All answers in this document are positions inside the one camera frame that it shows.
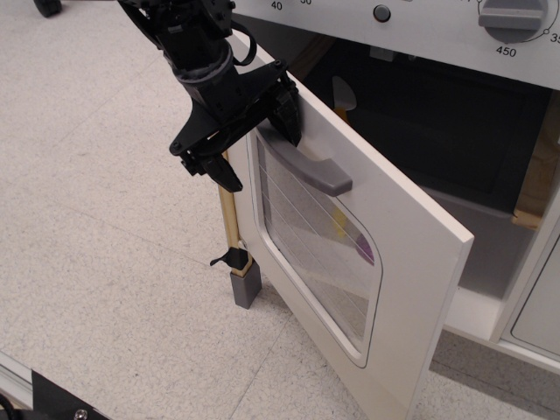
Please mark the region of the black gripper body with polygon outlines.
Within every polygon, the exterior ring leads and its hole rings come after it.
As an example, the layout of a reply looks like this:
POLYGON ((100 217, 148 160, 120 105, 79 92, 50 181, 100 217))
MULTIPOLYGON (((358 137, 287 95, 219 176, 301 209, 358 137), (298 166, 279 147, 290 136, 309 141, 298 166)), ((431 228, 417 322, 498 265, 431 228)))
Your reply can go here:
POLYGON ((233 59, 205 67, 171 70, 192 99, 192 113, 170 144, 170 153, 192 175, 207 175, 202 162, 222 155, 264 120, 269 120, 270 92, 289 81, 288 65, 277 59, 240 74, 233 59))

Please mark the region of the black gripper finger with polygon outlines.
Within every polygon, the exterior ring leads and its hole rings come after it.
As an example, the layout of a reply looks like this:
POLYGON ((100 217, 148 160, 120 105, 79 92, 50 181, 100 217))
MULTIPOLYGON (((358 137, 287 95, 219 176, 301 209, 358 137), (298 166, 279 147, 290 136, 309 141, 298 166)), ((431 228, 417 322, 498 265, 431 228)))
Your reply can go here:
POLYGON ((222 155, 214 155, 202 162, 206 174, 227 192, 240 192, 242 182, 230 163, 222 155))
POLYGON ((298 146, 302 132, 296 84, 291 80, 280 80, 269 93, 269 99, 270 123, 286 141, 298 146))

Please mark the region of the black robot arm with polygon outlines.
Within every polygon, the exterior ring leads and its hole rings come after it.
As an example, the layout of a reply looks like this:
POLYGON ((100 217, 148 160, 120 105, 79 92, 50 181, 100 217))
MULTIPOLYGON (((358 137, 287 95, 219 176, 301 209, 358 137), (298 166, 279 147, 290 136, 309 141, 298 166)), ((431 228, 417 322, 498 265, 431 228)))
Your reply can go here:
POLYGON ((242 182, 223 152, 264 120, 290 143, 301 139, 298 89, 277 59, 247 73, 257 43, 237 59, 228 39, 247 29, 232 19, 233 1, 121 1, 139 31, 159 50, 192 100, 170 152, 191 175, 207 175, 230 193, 242 182))

